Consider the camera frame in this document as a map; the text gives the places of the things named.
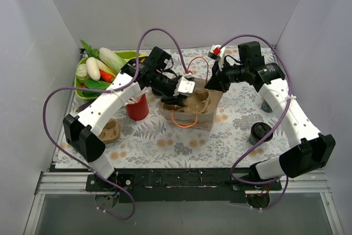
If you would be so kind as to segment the floral table mat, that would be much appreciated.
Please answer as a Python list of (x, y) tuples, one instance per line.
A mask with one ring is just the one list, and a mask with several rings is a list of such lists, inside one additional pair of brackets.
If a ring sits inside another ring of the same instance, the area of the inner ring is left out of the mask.
[(116, 168), (241, 167), (274, 158), (289, 149), (282, 127), (257, 148), (249, 143), (256, 122), (275, 125), (274, 114), (261, 109), (262, 98), (247, 83), (232, 84), (217, 108), (210, 131), (180, 128), (166, 120), (158, 108), (159, 98), (146, 94), (148, 116), (131, 120), (124, 108), (115, 113), (121, 125), (120, 138), (106, 146), (106, 156)]

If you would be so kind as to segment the green toy cabbage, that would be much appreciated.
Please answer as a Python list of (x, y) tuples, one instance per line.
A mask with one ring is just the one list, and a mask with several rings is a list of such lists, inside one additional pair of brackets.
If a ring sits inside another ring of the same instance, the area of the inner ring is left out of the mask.
[(75, 77), (82, 84), (89, 79), (89, 75), (88, 75), (87, 67), (85, 63), (78, 65), (75, 72)]

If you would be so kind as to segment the stack of dark plastic cups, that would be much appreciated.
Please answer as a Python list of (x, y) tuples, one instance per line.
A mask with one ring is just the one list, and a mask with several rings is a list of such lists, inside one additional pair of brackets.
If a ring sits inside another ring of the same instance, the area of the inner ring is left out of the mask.
[(266, 100), (262, 101), (261, 109), (266, 113), (272, 113), (272, 108)]

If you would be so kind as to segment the black cup lid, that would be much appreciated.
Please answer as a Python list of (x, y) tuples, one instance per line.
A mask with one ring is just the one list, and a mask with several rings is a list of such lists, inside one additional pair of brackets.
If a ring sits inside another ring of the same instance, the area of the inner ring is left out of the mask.
[(271, 129), (267, 123), (257, 122), (251, 127), (251, 135), (264, 138)]

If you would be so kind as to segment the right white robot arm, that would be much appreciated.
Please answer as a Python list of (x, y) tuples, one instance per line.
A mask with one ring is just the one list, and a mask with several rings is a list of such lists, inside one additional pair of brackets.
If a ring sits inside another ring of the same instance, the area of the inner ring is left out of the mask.
[(259, 190), (279, 177), (295, 178), (323, 168), (336, 141), (332, 135), (322, 134), (308, 119), (292, 95), (288, 75), (278, 64), (265, 63), (257, 41), (238, 46), (238, 64), (228, 63), (225, 51), (220, 45), (210, 48), (208, 57), (216, 62), (206, 88), (227, 92), (232, 83), (246, 82), (253, 86), (276, 115), (290, 147), (278, 157), (251, 165), (248, 176), (238, 181)]

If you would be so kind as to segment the paper takeout bag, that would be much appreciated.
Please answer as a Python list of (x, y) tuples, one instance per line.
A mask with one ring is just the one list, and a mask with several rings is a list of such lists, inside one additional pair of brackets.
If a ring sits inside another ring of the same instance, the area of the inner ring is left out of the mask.
[(210, 78), (210, 67), (207, 66), (205, 79), (195, 79), (195, 91), (184, 101), (184, 106), (158, 103), (161, 115), (180, 128), (197, 128), (210, 131), (216, 119), (218, 104), (223, 93), (205, 89)]

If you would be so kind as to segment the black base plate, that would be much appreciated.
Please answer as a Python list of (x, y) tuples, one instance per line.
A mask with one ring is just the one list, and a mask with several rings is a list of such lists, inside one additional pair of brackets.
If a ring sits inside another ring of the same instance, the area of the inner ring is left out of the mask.
[(157, 201), (229, 201), (245, 203), (246, 192), (265, 195), (280, 191), (281, 182), (267, 188), (246, 185), (231, 178), (228, 168), (119, 169), (108, 182), (91, 174), (87, 192), (110, 192), (120, 203)]

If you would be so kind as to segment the brown cardboard cup carrier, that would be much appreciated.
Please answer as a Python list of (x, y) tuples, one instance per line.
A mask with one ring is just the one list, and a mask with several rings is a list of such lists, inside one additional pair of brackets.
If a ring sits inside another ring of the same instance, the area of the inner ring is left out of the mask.
[(120, 123), (111, 118), (104, 126), (101, 134), (98, 138), (105, 144), (110, 144), (117, 141), (120, 138), (121, 126)]

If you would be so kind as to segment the red straw holder cup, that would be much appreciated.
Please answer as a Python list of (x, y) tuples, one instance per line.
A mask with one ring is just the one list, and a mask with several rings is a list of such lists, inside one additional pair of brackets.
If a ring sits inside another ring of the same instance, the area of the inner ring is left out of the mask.
[(149, 114), (146, 95), (143, 95), (137, 103), (127, 104), (125, 109), (130, 119), (134, 121), (141, 121), (145, 119)]

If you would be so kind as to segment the toy napa cabbage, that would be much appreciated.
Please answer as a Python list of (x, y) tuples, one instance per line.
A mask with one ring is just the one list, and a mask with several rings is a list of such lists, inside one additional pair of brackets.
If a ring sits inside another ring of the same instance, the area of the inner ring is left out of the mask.
[(99, 58), (106, 64), (114, 74), (118, 74), (123, 66), (127, 63), (122, 57), (108, 48), (99, 49)]

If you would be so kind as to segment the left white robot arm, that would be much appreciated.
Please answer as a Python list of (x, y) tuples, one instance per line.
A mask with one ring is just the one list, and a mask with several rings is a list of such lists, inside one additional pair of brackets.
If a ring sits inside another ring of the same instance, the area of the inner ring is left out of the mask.
[(114, 167), (105, 155), (105, 144), (99, 135), (113, 115), (128, 100), (144, 88), (152, 88), (176, 105), (182, 105), (195, 90), (191, 73), (169, 78), (163, 74), (171, 55), (159, 47), (140, 62), (132, 59), (127, 62), (115, 80), (89, 107), (73, 117), (68, 114), (63, 119), (67, 143), (87, 162), (89, 170), (99, 174), (98, 184), (103, 190), (116, 187)]

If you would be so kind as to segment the aluminium rail frame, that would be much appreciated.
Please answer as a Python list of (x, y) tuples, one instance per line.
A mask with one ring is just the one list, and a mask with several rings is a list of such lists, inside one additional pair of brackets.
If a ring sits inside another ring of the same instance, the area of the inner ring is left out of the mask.
[[(46, 194), (67, 195), (109, 195), (109, 191), (87, 191), (87, 179), (90, 172), (44, 172), (41, 173), (35, 190), (35, 198), (32, 204), (29, 218), (25, 226), (25, 234), (34, 234), (39, 222), (39, 215)], [(304, 176), (290, 179), (286, 194), (289, 193), (319, 193), (333, 234), (343, 234), (334, 202), (332, 190), (323, 170), (313, 171)]]

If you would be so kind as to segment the white toy radish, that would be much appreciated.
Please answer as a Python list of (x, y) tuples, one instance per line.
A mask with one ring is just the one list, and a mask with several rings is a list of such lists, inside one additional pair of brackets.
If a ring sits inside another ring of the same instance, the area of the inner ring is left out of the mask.
[(100, 70), (97, 64), (97, 60), (94, 57), (89, 57), (86, 60), (86, 70), (92, 80), (98, 81), (100, 79)]

